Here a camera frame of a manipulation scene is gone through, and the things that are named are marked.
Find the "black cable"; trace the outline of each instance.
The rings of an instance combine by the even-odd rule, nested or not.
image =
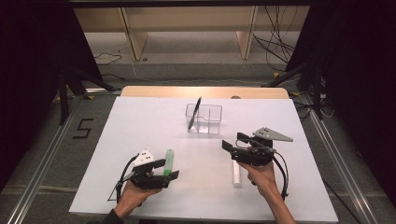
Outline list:
[[[306,112],[306,114],[303,117],[299,117],[299,119],[301,120],[301,122],[303,122],[306,118],[309,117],[309,115],[311,114],[311,111],[313,110],[313,108],[310,108],[308,110],[308,112]]]
[[[285,160],[283,159],[283,157],[279,153],[276,152],[276,155],[279,155],[282,158],[283,162],[285,163]],[[282,192],[280,193],[280,195],[282,196],[283,201],[285,201],[285,198],[288,196],[288,186],[289,186],[289,172],[288,172],[288,168],[287,168],[286,163],[285,163],[285,169],[286,169],[286,173],[285,173],[285,171],[283,170],[282,166],[280,165],[280,163],[276,159],[276,157],[273,156],[272,158],[273,158],[273,161],[276,163],[277,167],[279,168],[279,170],[280,170],[280,172],[282,173],[282,176],[283,176],[283,189],[282,189]]]
[[[283,52],[283,56],[285,57],[285,58],[288,58],[287,56],[286,56],[286,54],[285,54],[285,49],[283,48],[283,40],[282,40],[282,38],[280,37],[280,27],[279,27],[279,24],[280,24],[280,21],[279,21],[279,10],[280,10],[280,6],[277,6],[276,7],[276,23],[275,23],[275,26],[276,26],[276,34],[277,34],[277,37],[278,37],[278,39],[279,39],[279,43],[281,44],[281,50],[282,50],[282,52]]]
[[[294,24],[294,21],[295,21],[296,16],[297,16],[297,11],[298,11],[298,6],[296,6],[296,10],[294,11],[293,20],[291,20],[291,23],[290,23],[288,29],[286,30],[286,33],[282,36],[282,38],[286,36],[286,34],[287,34],[287,33],[289,32],[289,30],[290,30],[290,27]]]
[[[270,21],[271,21],[271,24],[274,24],[273,21],[272,21],[272,18],[271,18],[271,16],[270,16],[270,14],[269,14],[269,12],[268,12],[267,7],[264,7],[264,8],[265,8],[265,11],[267,12],[268,18],[269,18]],[[272,39],[273,39],[273,37],[274,37],[274,31],[275,31],[275,29],[271,32],[271,37],[270,37],[270,40],[269,40],[269,42],[268,42],[267,49],[270,48],[270,43],[272,42]],[[267,61],[268,66],[270,66],[271,68],[275,69],[275,68],[269,63],[268,52],[265,53],[265,60]]]
[[[95,59],[100,59],[99,57],[102,56],[102,55],[104,55],[104,54],[108,54],[108,55],[110,55],[110,56],[118,57],[118,58],[115,59],[115,60],[113,60],[113,61],[111,61],[111,62],[109,62],[109,63],[104,63],[104,64],[102,64],[102,65],[108,65],[108,64],[114,63],[115,61],[118,61],[119,59],[122,58],[122,55],[119,55],[119,54],[111,54],[111,53],[106,53],[106,52],[100,53],[98,56],[95,56],[95,57],[93,57],[93,58],[95,58]]]
[[[275,20],[275,22],[273,22],[273,20],[272,20],[272,18],[271,18],[271,16],[270,16],[270,13],[268,12],[267,7],[265,7],[265,11],[267,12],[268,18],[270,19],[271,25],[272,25],[272,27],[273,27],[273,31],[271,32],[271,39],[270,39],[270,40],[272,40],[272,38],[274,37],[275,39],[277,39],[277,41],[278,41],[279,43],[282,43],[282,44],[283,44],[283,41],[282,41],[282,39],[280,38],[280,34],[279,34],[279,22],[278,22],[279,11],[278,11],[278,10],[279,10],[279,7],[276,7],[276,20]],[[285,58],[287,58],[286,55],[285,55],[285,52],[284,52],[283,48],[281,48],[281,49],[282,49],[282,51],[283,51],[283,55],[285,56]]]
[[[276,56],[276,57],[277,57],[279,60],[281,60],[282,62],[284,62],[284,63],[287,63],[287,62],[288,62],[288,61],[284,60],[283,58],[281,58],[280,56],[278,56],[275,52],[273,52],[273,51],[271,51],[270,49],[268,49],[267,47],[265,47],[264,44],[260,42],[260,40],[258,39],[257,36],[255,36],[254,34],[253,34],[253,36],[255,37],[256,41],[259,43],[259,45],[260,45],[263,49],[265,49],[265,50],[267,50],[268,52],[272,53],[274,56]]]
[[[283,12],[282,12],[282,17],[281,17],[281,19],[280,19],[280,22],[277,24],[277,35],[278,35],[278,37],[279,37],[279,39],[280,39],[280,43],[281,43],[282,49],[285,50],[285,51],[288,53],[289,58],[290,58],[290,57],[291,57],[291,54],[289,53],[288,48],[285,47],[285,45],[286,45],[285,42],[283,42],[283,37],[285,37],[286,34],[284,34],[284,35],[281,37],[281,36],[280,36],[280,27],[279,27],[280,24],[281,24],[282,21],[283,21],[283,17],[284,17],[284,15],[285,15],[285,12],[286,12],[286,9],[287,9],[287,8],[288,8],[288,6],[286,6],[285,9],[283,10]],[[288,27],[287,32],[289,31],[289,28],[291,27],[291,25],[294,23],[294,19],[295,19],[296,14],[297,14],[297,10],[294,12],[293,20],[292,20],[290,26]]]
[[[358,222],[359,224],[361,224],[361,221],[358,219],[358,217],[356,217],[356,215],[352,212],[352,210],[347,206],[347,204],[344,202],[344,200],[340,197],[340,195],[338,195],[335,190],[332,188],[332,186],[330,186],[330,184],[322,177],[322,181],[323,183],[326,185],[327,188],[329,188],[329,190],[332,191],[332,193],[335,195],[335,197],[340,201],[340,203],[346,208],[346,210],[350,213],[350,215],[353,216],[353,218],[355,218],[356,222]]]
[[[117,185],[116,185],[117,203],[120,201],[120,198],[121,198],[121,189],[122,189],[122,185],[123,185],[123,182],[124,182],[123,178],[125,177],[125,173],[126,173],[126,171],[128,170],[129,165],[130,165],[134,160],[136,160],[136,158],[137,158],[138,156],[139,156],[139,153],[137,153],[136,156],[132,157],[132,158],[128,161],[128,163],[126,163],[126,166],[125,166],[124,170],[122,171],[122,175],[121,175],[121,177],[120,177],[120,180],[119,180],[119,182],[117,182]]]
[[[300,110],[302,108],[309,108],[311,106],[314,106],[314,105],[305,105],[305,104],[302,104],[302,103],[299,103],[299,102],[294,102],[294,104],[295,105],[299,105],[298,107],[296,107],[296,110]]]
[[[275,43],[275,42],[270,42],[269,40],[266,40],[266,39],[262,39],[262,38],[259,38],[259,37],[257,37],[255,34],[253,34],[253,36],[256,38],[256,39],[259,39],[260,41],[264,41],[264,42],[267,42],[267,43],[271,43],[271,44],[273,44],[273,45],[277,45],[277,46],[282,46],[281,44],[278,44],[278,43]],[[295,47],[293,47],[293,46],[291,46],[291,45],[288,45],[288,44],[285,44],[285,46],[284,46],[286,49],[289,49],[289,50],[294,50],[295,49]]]

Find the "cable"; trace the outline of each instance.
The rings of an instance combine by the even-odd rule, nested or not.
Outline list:
[[[112,200],[110,200],[110,198],[111,198],[111,195],[113,195],[113,192],[114,192],[114,190],[115,190],[115,191],[116,191],[116,195],[117,195],[117,200],[116,200],[116,201],[117,201],[117,203],[119,203],[120,198],[121,198],[121,189],[122,189],[122,185],[123,185],[123,183],[125,182],[125,180],[124,180],[125,173],[126,173],[126,171],[128,170],[129,165],[130,165],[134,160],[136,160],[136,158],[137,158],[138,156],[139,156],[139,153],[138,153],[136,156],[132,157],[132,158],[128,161],[128,163],[126,163],[125,168],[124,168],[124,170],[122,171],[120,180],[117,182],[116,186],[114,187],[113,191],[111,192],[110,197],[107,199],[108,201],[112,201]]]
[[[309,115],[310,115],[310,113],[311,113],[311,111],[314,109],[314,108],[313,108],[314,105],[305,105],[305,104],[298,103],[298,102],[294,102],[294,104],[295,104],[295,105],[299,105],[299,106],[296,107],[296,110],[297,110],[297,111],[299,111],[299,110],[301,110],[301,109],[303,109],[303,108],[308,108],[308,109],[309,109],[303,117],[299,117],[300,120],[301,120],[301,122],[303,122],[306,118],[308,118]],[[330,115],[328,115],[328,114],[325,114],[325,113],[323,112],[324,110],[322,109],[322,108],[328,107],[328,106],[332,106],[332,105],[321,103],[321,104],[320,104],[320,112],[321,112],[321,114],[322,114],[324,117],[326,117],[326,118],[331,118],[331,117],[334,115],[335,110],[333,110],[332,113],[331,113]]]
[[[108,65],[108,64],[114,63],[115,61],[118,61],[119,59],[122,58],[122,55],[119,55],[119,54],[111,54],[111,53],[106,53],[106,52],[100,53],[99,55],[97,55],[97,56],[95,56],[95,57],[93,57],[93,58],[95,58],[95,59],[102,59],[102,58],[100,58],[100,56],[102,56],[102,55],[104,55],[104,54],[110,55],[110,56],[112,56],[112,57],[118,57],[118,58],[115,59],[115,60],[113,60],[113,61],[111,61],[111,62],[109,62],[109,63],[104,63],[104,64],[102,64],[102,65]]]
[[[283,157],[279,153],[276,152],[276,155],[280,156],[282,158],[283,162],[285,163],[285,160],[283,159]],[[280,172],[282,173],[282,176],[283,176],[283,189],[282,189],[282,192],[281,192],[280,195],[282,196],[283,201],[285,201],[285,198],[288,196],[288,186],[289,186],[288,166],[285,163],[285,169],[286,169],[286,173],[285,173],[285,171],[283,170],[282,166],[280,165],[280,163],[276,159],[276,157],[272,156],[272,158],[273,158],[273,161],[276,163],[277,167],[279,168],[279,170],[280,170]]]
[[[335,190],[332,188],[332,186],[330,186],[329,183],[327,183],[327,181],[322,177],[322,181],[323,183],[326,185],[326,187],[332,191],[332,193],[335,195],[335,197],[340,201],[340,203],[346,208],[346,210],[349,212],[350,215],[353,216],[353,218],[355,218],[356,222],[358,222],[359,224],[361,224],[361,221],[358,219],[358,217],[356,217],[356,215],[352,212],[352,210],[347,206],[347,204],[344,202],[344,200],[335,192]]]
[[[335,110],[333,110],[332,113],[329,115],[329,114],[327,114],[328,113],[327,111],[325,113],[325,110],[323,110],[322,108],[320,109],[320,113],[326,118],[331,118],[334,115],[334,112],[335,112]]]
[[[288,27],[286,33],[285,33],[283,36],[280,36],[280,28],[279,28],[279,27],[280,27],[281,22],[283,21],[285,12],[286,12],[286,10],[287,10],[288,7],[285,7],[285,9],[283,10],[280,20],[279,20],[279,10],[280,10],[280,7],[276,7],[276,19],[275,19],[275,21],[274,21],[273,18],[271,17],[271,15],[270,15],[270,13],[269,13],[269,11],[268,11],[268,8],[267,8],[267,7],[264,7],[264,8],[265,8],[265,11],[266,11],[266,13],[267,13],[267,15],[268,15],[268,18],[270,19],[271,25],[272,25],[272,27],[273,27],[273,31],[271,32],[271,38],[270,38],[270,40],[269,40],[269,41],[268,41],[268,40],[262,40],[262,41],[268,42],[267,47],[264,48],[264,49],[267,50],[267,53],[266,53],[266,55],[265,55],[265,59],[266,59],[268,65],[269,65],[272,69],[275,69],[276,71],[281,71],[281,70],[279,70],[279,69],[274,68],[274,67],[269,63],[270,56],[268,55],[268,52],[270,52],[272,55],[275,55],[277,58],[280,59],[280,57],[279,57],[277,54],[274,54],[273,51],[270,50],[270,44],[275,44],[275,45],[276,45],[276,47],[275,47],[274,49],[276,49],[277,47],[281,47],[281,50],[282,50],[283,55],[284,55],[284,57],[285,57],[285,59],[281,59],[281,60],[282,60],[284,63],[287,63],[288,60],[289,60],[288,58],[291,57],[291,54],[290,54],[289,50],[292,50],[292,49],[290,48],[289,45],[286,45],[286,44],[283,42],[283,38],[284,38],[284,37],[286,36],[286,34],[289,32],[290,27],[294,24],[294,21],[295,21],[296,15],[297,15],[297,11],[298,11],[298,7],[296,8],[296,10],[295,10],[295,12],[294,12],[293,19],[292,19],[292,21],[291,21],[291,23],[290,23],[290,25],[289,25],[289,27]],[[276,39],[278,43],[274,43],[274,42],[272,41],[273,38]]]

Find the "green marker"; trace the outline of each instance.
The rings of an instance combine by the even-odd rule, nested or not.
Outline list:
[[[165,156],[166,162],[163,168],[163,175],[170,175],[172,173],[173,156],[174,156],[173,149],[166,150],[166,156]]]

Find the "metal rail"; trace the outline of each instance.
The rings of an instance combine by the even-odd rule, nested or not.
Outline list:
[[[43,159],[41,160],[40,164],[38,165],[37,169],[35,170],[35,174],[33,175],[32,179],[30,180],[29,184],[27,185],[25,191],[23,192],[22,196],[20,197],[19,201],[15,205],[11,215],[8,219],[8,224],[16,224],[22,223],[24,217],[29,210],[30,205],[35,198],[37,190],[40,187],[41,182],[43,181],[50,165],[55,157],[58,148],[62,141],[64,140],[65,133],[70,126],[71,120],[74,116],[74,113],[80,103],[82,102],[82,96],[76,96],[73,99],[73,102],[70,106],[70,114],[67,119],[64,121],[64,124],[59,126],[58,131],[54,135],[46,153],[44,154]]]
[[[312,101],[309,96],[304,95],[303,100],[306,104],[312,105]],[[329,152],[332,162],[346,187],[346,190],[349,193],[350,198],[352,199],[352,202],[355,204],[356,209],[358,210],[361,221],[366,224],[378,223],[370,204],[361,191],[361,188],[355,181],[352,173],[349,171],[347,163],[344,161],[337,148],[337,145],[332,140],[332,137],[323,123],[323,120],[318,119],[318,116],[314,111],[311,110],[309,113],[315,127],[317,128],[320,138]]]

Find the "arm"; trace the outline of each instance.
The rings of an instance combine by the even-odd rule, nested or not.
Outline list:
[[[277,189],[273,162],[271,161],[265,166],[251,166],[242,162],[238,163],[247,169],[248,179],[256,183],[260,195],[268,202],[276,223],[296,223]]]

